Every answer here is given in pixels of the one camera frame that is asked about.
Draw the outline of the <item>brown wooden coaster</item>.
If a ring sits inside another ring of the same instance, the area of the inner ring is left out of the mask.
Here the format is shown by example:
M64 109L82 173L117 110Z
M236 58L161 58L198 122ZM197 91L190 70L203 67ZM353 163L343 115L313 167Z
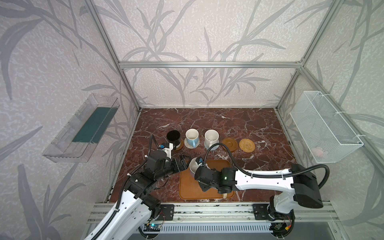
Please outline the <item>brown wooden coaster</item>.
M180 144L174 149L174 151L180 151L184 147L184 140L181 140Z
M234 138L224 138L222 143L233 153L238 149L238 142Z

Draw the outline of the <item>white and purple mug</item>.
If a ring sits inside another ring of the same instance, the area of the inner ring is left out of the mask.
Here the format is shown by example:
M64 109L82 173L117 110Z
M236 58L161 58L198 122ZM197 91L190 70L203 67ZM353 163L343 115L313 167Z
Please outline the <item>white and purple mug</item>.
M195 176L195 173L197 171L197 169L201 166L198 166L197 163L196 163L196 159L198 159L199 157L196 157L196 158L193 158L190 163L189 163L189 170L190 170L190 173L192 175L192 177Z

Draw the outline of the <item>cream woven zigzag coaster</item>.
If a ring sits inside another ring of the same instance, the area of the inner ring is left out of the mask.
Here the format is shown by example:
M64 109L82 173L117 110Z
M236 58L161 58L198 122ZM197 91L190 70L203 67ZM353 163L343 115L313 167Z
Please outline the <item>cream woven zigzag coaster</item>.
M188 149L195 149L195 148L197 148L198 146L199 146L199 144L200 144L200 139L199 138L197 138L196 140L193 140L192 141L192 145L190 145L190 143L188 142L188 140L189 139L187 139L187 138L185 138L184 139L184 145L185 145L185 147L186 148L188 148Z

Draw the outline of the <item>black mug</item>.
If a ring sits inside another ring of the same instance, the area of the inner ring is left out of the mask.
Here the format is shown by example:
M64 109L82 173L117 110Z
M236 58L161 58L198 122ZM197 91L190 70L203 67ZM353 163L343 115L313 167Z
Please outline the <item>black mug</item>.
M172 130L167 133L167 140L175 146L181 144L181 133L177 130Z

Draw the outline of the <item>white and blue mug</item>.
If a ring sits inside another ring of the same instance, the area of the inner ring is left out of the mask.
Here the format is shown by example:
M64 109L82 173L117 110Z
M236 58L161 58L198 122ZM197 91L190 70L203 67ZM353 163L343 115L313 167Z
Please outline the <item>white and blue mug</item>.
M196 129L189 129L186 131L186 138L189 139L188 142L192 145L192 141L199 138L199 132Z

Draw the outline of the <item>white speckled mug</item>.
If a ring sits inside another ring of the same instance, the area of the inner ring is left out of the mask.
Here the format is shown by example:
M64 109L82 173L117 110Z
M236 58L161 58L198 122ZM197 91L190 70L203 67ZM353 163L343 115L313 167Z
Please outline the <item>white speckled mug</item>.
M207 130L205 133L205 139L210 141L219 140L219 133L216 130Z

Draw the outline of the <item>blue grey woven coaster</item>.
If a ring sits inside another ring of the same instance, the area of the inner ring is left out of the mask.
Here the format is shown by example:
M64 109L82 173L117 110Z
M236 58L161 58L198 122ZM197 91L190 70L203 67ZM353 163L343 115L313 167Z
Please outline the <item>blue grey woven coaster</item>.
M220 141L219 140L216 140L216 141L210 141L210 140L207 140L205 139L204 141L204 146L205 148L208 150L212 145L214 144L217 144L219 143ZM213 148L211 148L211 151L215 151L219 146L214 146Z

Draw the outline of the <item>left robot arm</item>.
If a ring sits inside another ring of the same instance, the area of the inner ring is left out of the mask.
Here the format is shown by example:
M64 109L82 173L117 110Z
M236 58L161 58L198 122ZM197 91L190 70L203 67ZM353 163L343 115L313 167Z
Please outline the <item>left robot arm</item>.
M148 220L161 213L161 202L151 196L158 181L188 168L185 159L173 158L173 143L149 146L145 161L132 172L120 190L118 200L106 216L85 237L86 240L127 240Z

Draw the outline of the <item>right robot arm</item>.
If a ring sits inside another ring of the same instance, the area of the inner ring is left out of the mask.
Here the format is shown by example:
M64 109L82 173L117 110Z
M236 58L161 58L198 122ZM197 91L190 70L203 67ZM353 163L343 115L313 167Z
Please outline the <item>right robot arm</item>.
M280 194L270 198L265 216L276 220L278 215L287 216L297 207L321 209L323 205L320 190L328 181L330 169L325 164L308 168L293 164L289 169L277 171L249 171L241 168L232 153L229 157L233 167L220 171L211 169L206 158L197 157L190 161L194 179L203 192L215 189L226 197L234 191L249 189L279 191Z

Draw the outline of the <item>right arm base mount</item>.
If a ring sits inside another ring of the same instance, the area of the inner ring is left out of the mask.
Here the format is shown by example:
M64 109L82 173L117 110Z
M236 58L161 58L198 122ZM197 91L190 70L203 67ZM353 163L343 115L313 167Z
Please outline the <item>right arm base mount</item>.
M294 210L291 210L288 214L279 213L272 204L253 204L252 208L255 220L271 222L276 220L295 220Z

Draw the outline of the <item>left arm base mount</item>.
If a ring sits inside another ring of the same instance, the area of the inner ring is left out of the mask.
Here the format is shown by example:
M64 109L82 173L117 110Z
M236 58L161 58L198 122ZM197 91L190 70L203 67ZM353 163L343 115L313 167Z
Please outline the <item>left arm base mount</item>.
M175 205L161 204L157 205L151 212L149 220L151 221L172 221L174 219Z

